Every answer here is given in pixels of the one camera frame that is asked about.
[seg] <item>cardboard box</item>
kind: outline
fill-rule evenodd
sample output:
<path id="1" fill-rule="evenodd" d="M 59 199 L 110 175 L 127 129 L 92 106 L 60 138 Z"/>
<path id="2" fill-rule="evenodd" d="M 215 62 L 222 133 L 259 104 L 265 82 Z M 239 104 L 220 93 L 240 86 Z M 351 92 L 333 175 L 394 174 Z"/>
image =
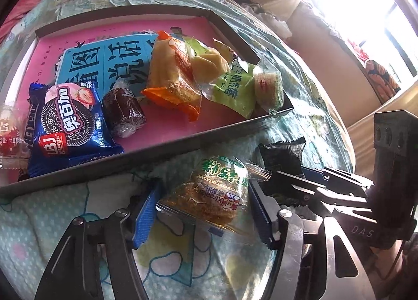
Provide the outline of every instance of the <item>cardboard box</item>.
<path id="1" fill-rule="evenodd" d="M 74 15 L 36 30 L 34 36 L 24 45 L 12 66 L 6 78 L 5 85 L 0 92 L 0 102 L 3 103 L 7 99 L 7 95 L 10 95 L 10 91 L 16 89 L 19 79 L 21 82 L 23 77 L 22 70 L 24 71 L 28 65 L 31 51 L 34 51 L 36 42 L 43 37 L 58 36 L 93 26 L 132 20 L 187 19 L 193 17 L 206 18 L 218 40 L 236 51 L 244 61 L 255 65 L 258 63 L 260 59 L 252 48 L 213 11 L 176 5 L 131 5 L 106 8 Z M 64 184 L 95 180 L 117 172 L 126 171 L 140 166 L 143 163 L 168 159 L 172 156 L 190 152 L 213 143 L 250 135 L 256 131 L 265 129 L 269 125 L 275 124 L 280 117 L 292 109 L 293 106 L 288 96 L 284 94 L 283 107 L 274 115 L 260 114 L 259 117 L 239 123 L 12 183 L 0 187 L 0 196 L 15 197 Z"/>

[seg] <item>cookie image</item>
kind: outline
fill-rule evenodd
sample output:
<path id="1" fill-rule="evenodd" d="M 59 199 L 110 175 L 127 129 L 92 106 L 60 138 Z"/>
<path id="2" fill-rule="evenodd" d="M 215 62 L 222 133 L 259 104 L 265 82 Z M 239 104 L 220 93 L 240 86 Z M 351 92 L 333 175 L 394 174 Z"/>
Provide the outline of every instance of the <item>cookie image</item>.
<path id="1" fill-rule="evenodd" d="M 68 128 L 64 129 L 63 123 L 58 115 L 57 99 L 56 97 L 50 100 L 42 108 L 40 121 L 45 132 L 47 134 L 65 133 L 68 146 L 82 146 L 87 143 L 95 131 L 95 119 L 91 112 L 79 101 L 71 99 L 75 114 L 77 115 L 77 124 L 79 123 L 80 126 L 73 131 L 68 131 Z"/>

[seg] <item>brown wrapped snack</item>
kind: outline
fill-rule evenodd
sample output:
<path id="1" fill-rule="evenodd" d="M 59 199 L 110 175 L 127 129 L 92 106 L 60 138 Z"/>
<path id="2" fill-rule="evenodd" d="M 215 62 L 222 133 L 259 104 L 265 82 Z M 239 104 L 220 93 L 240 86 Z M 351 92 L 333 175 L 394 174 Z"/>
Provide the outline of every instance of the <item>brown wrapped snack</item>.
<path id="1" fill-rule="evenodd" d="M 160 203 L 235 231 L 228 224 L 248 205 L 247 169 L 241 162 L 222 156 L 203 159 L 190 181 Z"/>
<path id="2" fill-rule="evenodd" d="M 129 137 L 146 123 L 141 106 L 127 85 L 110 90 L 103 97 L 102 104 L 106 124 L 112 136 Z"/>

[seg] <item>metal screw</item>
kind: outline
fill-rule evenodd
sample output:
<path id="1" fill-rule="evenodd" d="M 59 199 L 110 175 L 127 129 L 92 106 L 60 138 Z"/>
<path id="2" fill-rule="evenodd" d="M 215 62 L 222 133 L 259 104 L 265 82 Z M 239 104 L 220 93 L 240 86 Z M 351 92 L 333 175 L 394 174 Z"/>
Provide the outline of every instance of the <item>metal screw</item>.
<path id="1" fill-rule="evenodd" d="M 290 218 L 292 216 L 292 212 L 289 209 L 281 209 L 279 214 L 284 218 Z"/>
<path id="2" fill-rule="evenodd" d="M 74 225 L 74 226 L 79 226 L 79 225 L 81 225 L 83 222 L 84 222 L 84 219 L 83 219 L 83 218 L 81 218 L 81 217 L 78 217 L 78 218 L 74 218 L 74 219 L 73 219 L 73 225 Z"/>
<path id="3" fill-rule="evenodd" d="M 124 218 L 126 215 L 128 215 L 128 211 L 125 208 L 120 208 L 115 212 L 115 215 L 118 218 Z"/>

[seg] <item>snack package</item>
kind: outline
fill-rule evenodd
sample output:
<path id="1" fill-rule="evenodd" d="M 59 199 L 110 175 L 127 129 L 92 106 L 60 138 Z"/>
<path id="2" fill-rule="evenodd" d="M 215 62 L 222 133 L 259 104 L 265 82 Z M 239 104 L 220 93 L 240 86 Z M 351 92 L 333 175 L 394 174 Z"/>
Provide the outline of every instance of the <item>snack package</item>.
<path id="1" fill-rule="evenodd" d="M 268 61 L 262 59 L 253 70 L 257 103 L 269 114 L 283 106 L 282 75 Z"/>
<path id="2" fill-rule="evenodd" d="M 302 172 L 302 153 L 306 145 L 304 137 L 291 142 L 276 142 L 258 146 L 264 167 L 271 171 L 283 171 L 287 174 L 305 178 Z"/>
<path id="3" fill-rule="evenodd" d="M 0 168 L 24 169 L 28 165 L 29 148 L 24 141 L 28 112 L 2 106 L 0 109 Z"/>
<path id="4" fill-rule="evenodd" d="M 138 100 L 123 78 L 103 97 L 103 113 L 113 136 L 129 137 L 147 122 Z"/>
<path id="5" fill-rule="evenodd" d="M 208 100 L 223 104 L 248 119 L 256 106 L 252 73 L 254 65 L 242 61 L 225 44 L 219 41 L 214 41 L 214 44 L 215 50 L 225 59 L 230 70 L 209 84 L 201 86 L 202 93 Z M 189 42 L 189 46 L 197 54 L 202 51 L 202 45 L 197 42 Z"/>
<path id="6" fill-rule="evenodd" d="M 164 31 L 158 33 L 142 93 L 159 106 L 181 110 L 189 121 L 197 120 L 202 95 L 193 78 L 185 42 Z"/>
<path id="7" fill-rule="evenodd" d="M 110 136 L 93 82 L 32 83 L 29 97 L 36 109 L 31 177 L 123 152 Z"/>
<path id="8" fill-rule="evenodd" d="M 193 77 L 199 85 L 209 84 L 230 70 L 218 50 L 207 47 L 195 38 L 185 37 Z"/>
<path id="9" fill-rule="evenodd" d="M 160 200 L 159 209 L 251 238 L 255 231 L 248 202 L 246 166 L 235 158 L 215 156 L 201 160 L 187 183 Z"/>

